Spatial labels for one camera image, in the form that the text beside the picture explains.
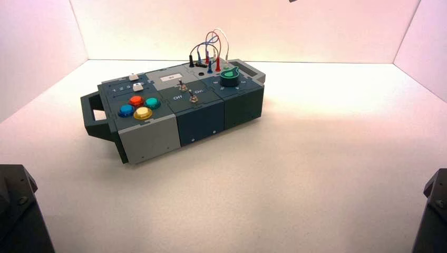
white floor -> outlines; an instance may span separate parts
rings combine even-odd
[[[122,164],[80,97],[178,64],[88,61],[0,124],[57,252],[409,252],[447,166],[447,104],[394,65],[252,63],[260,119]]]

screw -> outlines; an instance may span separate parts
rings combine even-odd
[[[435,203],[436,203],[436,205],[437,205],[439,208],[441,208],[441,209],[445,209],[445,208],[447,207],[447,205],[445,204],[445,202],[442,201],[442,200],[437,200],[437,201],[435,201]]]
[[[18,203],[19,206],[22,206],[22,205],[24,205],[27,202],[28,202],[28,197],[21,197],[21,198],[18,199],[17,203]]]

red button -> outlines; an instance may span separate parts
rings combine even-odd
[[[140,96],[133,96],[129,99],[129,104],[133,105],[134,107],[140,107],[143,105],[143,98]]]

yellow button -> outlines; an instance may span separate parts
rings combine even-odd
[[[133,113],[133,117],[137,120],[145,120],[150,116],[152,116],[152,110],[147,107],[140,107]]]

white backdrop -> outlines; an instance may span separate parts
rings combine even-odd
[[[422,0],[395,64],[447,102],[447,2]]]
[[[185,60],[223,28],[230,58],[392,63],[419,0],[71,0],[90,59]]]
[[[0,36],[0,122],[87,59],[69,0],[0,0]]]

